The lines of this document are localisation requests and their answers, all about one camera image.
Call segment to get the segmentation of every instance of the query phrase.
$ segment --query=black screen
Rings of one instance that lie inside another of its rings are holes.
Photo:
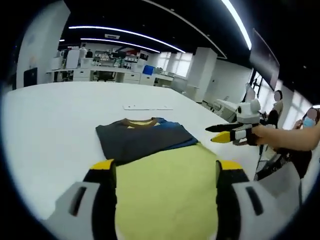
[[[280,65],[269,46],[255,29],[253,29],[250,62],[272,90],[275,90]]]

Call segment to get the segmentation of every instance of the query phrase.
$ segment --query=ceiling light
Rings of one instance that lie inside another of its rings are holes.
[[[137,32],[133,32],[133,31],[127,31],[127,30],[123,30],[123,29],[118,29],[118,28],[112,28],[112,27],[105,27],[105,26],[70,26],[69,29],[104,29],[104,30],[111,30],[111,31],[118,31],[118,32],[123,32],[123,33],[127,33],[127,34],[133,34],[133,35],[137,35],[137,36],[140,36],[140,37],[143,37],[143,38],[147,38],[147,39],[150,39],[150,40],[153,40],[153,41],[156,41],[158,43],[161,43],[161,44],[164,44],[164,45],[167,45],[168,47],[171,47],[175,50],[178,50],[179,52],[182,52],[182,53],[186,53],[185,51],[175,47],[175,46],[172,46],[170,45],[169,43],[166,43],[164,41],[161,41],[161,40],[158,40],[158,39],[155,39],[153,37],[150,37],[150,36],[146,36],[146,35],[143,35],[143,34],[140,34],[140,33],[137,33]]]
[[[133,44],[133,43],[128,43],[128,42],[124,42],[124,41],[115,41],[115,40],[109,40],[109,39],[98,39],[98,38],[80,38],[80,40],[89,40],[89,41],[103,41],[103,42],[112,42],[112,43],[118,43],[118,44],[126,44],[126,45],[131,45],[131,46],[135,46],[138,48],[142,48],[142,49],[148,49],[150,51],[156,52],[156,53],[160,53],[157,50],[154,50],[152,48],[149,47],[145,47],[145,46],[140,46],[137,44]]]
[[[229,10],[229,12],[231,13],[232,17],[234,18],[236,24],[238,24],[238,27],[240,28],[240,31],[244,37],[244,40],[246,42],[246,45],[248,46],[249,50],[251,50],[252,44],[249,38],[249,35],[247,33],[247,30],[243,24],[243,22],[241,21],[237,11],[235,10],[234,6],[232,6],[232,4],[230,3],[229,0],[221,0],[223,2],[223,4],[226,6],[226,8]]]

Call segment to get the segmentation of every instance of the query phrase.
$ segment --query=white pillar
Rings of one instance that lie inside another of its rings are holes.
[[[24,87],[24,72],[37,68],[37,83],[50,82],[52,58],[55,57],[61,34],[70,15],[64,1],[49,4],[34,18],[27,28],[17,63],[16,88]]]
[[[197,87],[194,101],[202,103],[208,85],[215,69],[217,54],[206,47],[198,47],[193,56],[192,66],[189,72],[188,85]]]

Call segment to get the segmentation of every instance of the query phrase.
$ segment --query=office room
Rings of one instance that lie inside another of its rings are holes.
[[[291,48],[315,39],[296,37],[296,18],[313,22],[296,2],[23,3],[1,92],[6,204],[20,212],[8,226],[62,240],[300,234],[320,86],[310,52]]]

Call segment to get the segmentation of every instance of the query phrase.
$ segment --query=face mask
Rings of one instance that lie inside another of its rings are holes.
[[[304,128],[310,128],[316,125],[316,121],[309,118],[309,117],[305,117],[305,119],[303,120],[303,127]]]

